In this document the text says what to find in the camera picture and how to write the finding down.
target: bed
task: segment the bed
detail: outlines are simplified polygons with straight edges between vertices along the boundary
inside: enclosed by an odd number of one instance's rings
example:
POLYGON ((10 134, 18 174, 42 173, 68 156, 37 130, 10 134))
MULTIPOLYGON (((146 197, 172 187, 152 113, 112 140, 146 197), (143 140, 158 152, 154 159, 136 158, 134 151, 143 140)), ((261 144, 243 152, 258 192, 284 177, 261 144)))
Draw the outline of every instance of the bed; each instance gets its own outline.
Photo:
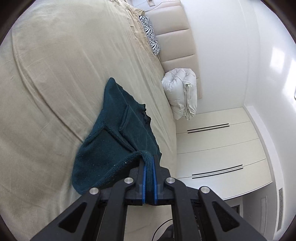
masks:
MULTIPOLYGON (((18 241, 79 197, 73 161, 110 77, 146 104, 174 176, 175 122, 141 13, 121 0, 36 0, 0 45, 0 214, 18 241)), ((125 240, 150 241, 170 218, 170 206, 129 207, 125 240)))

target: wall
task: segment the wall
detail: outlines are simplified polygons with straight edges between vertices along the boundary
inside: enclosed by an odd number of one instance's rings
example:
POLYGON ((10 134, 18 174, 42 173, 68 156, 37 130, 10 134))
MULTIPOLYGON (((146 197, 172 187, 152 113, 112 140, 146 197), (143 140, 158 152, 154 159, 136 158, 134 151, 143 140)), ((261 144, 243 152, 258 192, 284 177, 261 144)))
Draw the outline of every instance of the wall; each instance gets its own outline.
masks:
MULTIPOLYGON (((261 1, 249 2, 258 22, 259 69, 251 69, 254 78, 248 80, 244 104, 260 116, 280 160, 285 186, 285 213, 279 232, 282 234, 296 214, 296 44, 278 17, 261 1)), ((249 57, 256 59, 254 46, 249 48, 249 57)))
POLYGON ((197 46, 203 98, 198 113, 242 107, 248 79, 243 12, 234 0, 181 0, 197 46))

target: black and white pillow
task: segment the black and white pillow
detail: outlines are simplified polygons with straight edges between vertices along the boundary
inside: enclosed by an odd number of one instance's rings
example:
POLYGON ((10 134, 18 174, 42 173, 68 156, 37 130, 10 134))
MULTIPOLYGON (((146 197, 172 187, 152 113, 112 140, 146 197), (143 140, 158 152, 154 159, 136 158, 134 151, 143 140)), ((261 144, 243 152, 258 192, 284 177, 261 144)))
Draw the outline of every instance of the black and white pillow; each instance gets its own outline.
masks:
POLYGON ((139 16, 139 20, 141 21, 144 30, 147 34, 148 40, 150 42, 150 45, 152 47, 153 53, 154 55, 158 55, 159 51, 160 51, 160 47, 157 41, 157 38, 154 34, 154 30, 152 28, 150 19, 147 16, 139 16))

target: metal bolt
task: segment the metal bolt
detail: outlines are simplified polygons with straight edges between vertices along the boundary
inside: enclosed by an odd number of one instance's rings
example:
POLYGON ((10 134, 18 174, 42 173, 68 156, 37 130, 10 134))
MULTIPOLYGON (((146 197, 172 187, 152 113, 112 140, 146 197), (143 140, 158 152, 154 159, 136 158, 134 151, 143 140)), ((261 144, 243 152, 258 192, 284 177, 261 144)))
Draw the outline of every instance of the metal bolt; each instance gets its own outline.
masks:
POLYGON ((99 192, 99 190, 97 188, 91 188, 89 190, 89 193, 92 194, 92 195, 97 194, 98 192, 99 192))
POLYGON ((174 183, 176 180, 175 180, 173 177, 168 177, 168 178, 166 179, 166 181, 167 181, 167 183, 172 184, 172 183, 174 183))
POLYGON ((210 189, 208 187, 206 187, 206 186, 201 187, 200 190, 201 190, 202 193, 209 193, 210 192, 210 189))
POLYGON ((126 179, 124 179, 124 182, 127 184, 131 184, 133 182, 133 179, 131 177, 127 177, 126 179))

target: wire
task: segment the wire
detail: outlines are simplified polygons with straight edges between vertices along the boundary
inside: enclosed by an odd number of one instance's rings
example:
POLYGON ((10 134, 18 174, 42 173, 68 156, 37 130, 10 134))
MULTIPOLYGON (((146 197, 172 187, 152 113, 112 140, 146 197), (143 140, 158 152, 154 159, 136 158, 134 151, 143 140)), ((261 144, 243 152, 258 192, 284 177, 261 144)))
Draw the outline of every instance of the wire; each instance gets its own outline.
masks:
POLYGON ((157 231, 158 231, 158 230, 159 230, 164 224, 166 224, 168 221, 171 221, 171 220, 173 220, 173 219, 171 218, 171 219, 165 221, 162 225, 160 225, 160 226, 157 228, 157 230, 156 230, 155 233, 153 234, 153 237, 152 237, 152 240, 151 240, 151 241, 153 241, 154 236, 156 235, 156 232, 157 232, 157 231))

